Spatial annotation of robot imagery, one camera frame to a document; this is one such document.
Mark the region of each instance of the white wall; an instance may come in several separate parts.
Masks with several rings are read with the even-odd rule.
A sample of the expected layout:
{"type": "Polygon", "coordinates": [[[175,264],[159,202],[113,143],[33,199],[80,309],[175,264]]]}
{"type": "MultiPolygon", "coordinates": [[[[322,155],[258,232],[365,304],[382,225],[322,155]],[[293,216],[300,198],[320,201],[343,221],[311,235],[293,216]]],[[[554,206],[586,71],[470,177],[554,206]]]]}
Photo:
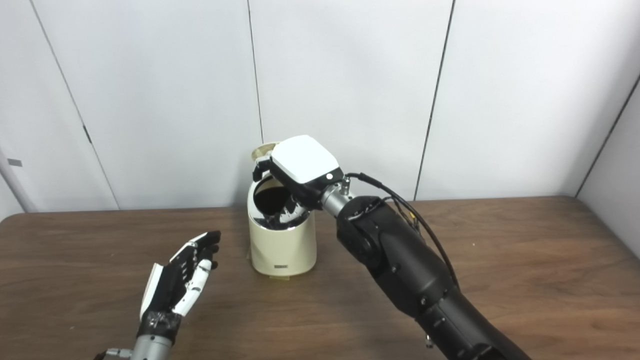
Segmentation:
{"type": "Polygon", "coordinates": [[[636,88],[579,199],[640,257],[640,90],[636,88]]]}
{"type": "Polygon", "coordinates": [[[0,54],[0,167],[28,210],[116,209],[29,1],[0,1],[0,54]]]}
{"type": "Polygon", "coordinates": [[[13,192],[0,175],[0,222],[6,217],[22,213],[22,207],[13,196],[13,192]]]}
{"type": "Polygon", "coordinates": [[[246,198],[261,144],[246,1],[35,1],[122,209],[246,198]]]}
{"type": "Polygon", "coordinates": [[[265,141],[309,134],[345,171],[413,197],[451,0],[250,8],[265,141]]]}
{"type": "Polygon", "coordinates": [[[639,72],[639,1],[457,1],[417,198],[574,196],[639,72]]]}
{"type": "Polygon", "coordinates": [[[637,1],[459,0],[422,157],[451,0],[34,4],[79,110],[0,3],[0,168],[35,211],[241,203],[263,134],[408,198],[423,160],[418,199],[575,195],[640,72],[637,1]]]}

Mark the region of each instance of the trash can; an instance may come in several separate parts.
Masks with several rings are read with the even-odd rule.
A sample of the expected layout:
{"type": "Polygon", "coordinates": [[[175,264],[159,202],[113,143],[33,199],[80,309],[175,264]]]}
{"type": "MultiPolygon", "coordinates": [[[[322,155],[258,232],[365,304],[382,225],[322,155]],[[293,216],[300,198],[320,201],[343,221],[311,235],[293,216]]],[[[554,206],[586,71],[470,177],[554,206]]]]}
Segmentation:
{"type": "MultiPolygon", "coordinates": [[[[276,143],[252,152],[267,156],[276,143]]],[[[316,222],[312,210],[300,206],[268,171],[254,181],[247,196],[251,262],[270,276],[293,276],[311,270],[317,258],[316,222]]]]}

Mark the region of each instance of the container opening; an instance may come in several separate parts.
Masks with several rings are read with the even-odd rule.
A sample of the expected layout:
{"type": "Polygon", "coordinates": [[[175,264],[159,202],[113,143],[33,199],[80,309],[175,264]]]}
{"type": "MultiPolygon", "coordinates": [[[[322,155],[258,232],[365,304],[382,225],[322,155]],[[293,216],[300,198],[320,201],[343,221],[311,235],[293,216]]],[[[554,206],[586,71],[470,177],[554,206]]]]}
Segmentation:
{"type": "Polygon", "coordinates": [[[291,192],[287,190],[280,181],[273,176],[262,180],[253,193],[253,203],[261,213],[273,216],[282,211],[291,197],[291,192]]]}

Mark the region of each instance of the cable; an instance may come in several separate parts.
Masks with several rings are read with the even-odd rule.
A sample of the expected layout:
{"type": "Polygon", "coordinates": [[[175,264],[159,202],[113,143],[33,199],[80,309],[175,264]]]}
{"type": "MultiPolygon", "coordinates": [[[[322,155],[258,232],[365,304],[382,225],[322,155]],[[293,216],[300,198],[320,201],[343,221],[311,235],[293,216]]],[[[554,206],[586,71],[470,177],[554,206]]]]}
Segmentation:
{"type": "MultiPolygon", "coordinates": [[[[367,183],[367,184],[369,184],[371,186],[375,186],[375,187],[379,188],[380,190],[383,190],[387,194],[391,195],[391,198],[394,200],[394,202],[395,201],[399,202],[400,204],[402,204],[402,206],[404,206],[407,210],[409,210],[409,212],[411,212],[411,214],[413,214],[413,216],[417,219],[418,222],[420,222],[422,227],[429,234],[429,237],[431,238],[433,243],[436,245],[436,248],[438,249],[438,251],[440,253],[440,256],[442,257],[442,260],[444,261],[444,263],[447,265],[447,268],[449,269],[449,273],[451,275],[451,279],[453,280],[453,283],[458,288],[460,288],[460,284],[458,283],[458,277],[456,277],[456,272],[455,272],[455,270],[453,270],[453,265],[451,264],[451,261],[449,260],[449,257],[447,256],[446,251],[442,247],[442,244],[440,243],[440,240],[438,239],[436,234],[433,232],[433,230],[431,230],[431,227],[429,226],[429,224],[427,224],[427,222],[424,220],[422,215],[420,215],[420,213],[418,213],[413,208],[413,206],[411,206],[406,200],[404,200],[396,192],[394,192],[390,188],[386,187],[383,183],[379,182],[378,180],[375,180],[373,177],[368,176],[367,174],[365,174],[363,172],[361,172],[359,174],[357,174],[355,172],[350,172],[350,173],[346,174],[345,176],[346,177],[355,177],[356,179],[358,179],[360,181],[363,181],[363,182],[365,182],[365,183],[367,183]]],[[[411,222],[406,217],[406,215],[404,215],[404,219],[409,223],[409,226],[411,226],[411,222]]]]}

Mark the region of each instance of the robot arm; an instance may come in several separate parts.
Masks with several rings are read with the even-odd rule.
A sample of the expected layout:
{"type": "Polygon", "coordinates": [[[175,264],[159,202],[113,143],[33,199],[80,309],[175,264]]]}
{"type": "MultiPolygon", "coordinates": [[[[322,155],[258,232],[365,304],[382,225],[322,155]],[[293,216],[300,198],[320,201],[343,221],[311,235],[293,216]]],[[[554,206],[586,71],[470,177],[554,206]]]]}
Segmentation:
{"type": "Polygon", "coordinates": [[[110,348],[98,354],[131,360],[166,360],[175,343],[180,322],[207,282],[209,272],[218,267],[220,232],[210,231],[187,241],[165,266],[154,264],[140,308],[140,326],[133,350],[110,348]]]}
{"type": "Polygon", "coordinates": [[[382,184],[364,174],[345,176],[335,158],[306,135],[276,145],[270,158],[257,163],[258,173],[267,169],[299,203],[336,218],[341,244],[446,358],[530,360],[465,298],[420,234],[379,197],[354,196],[349,178],[382,184]]]}

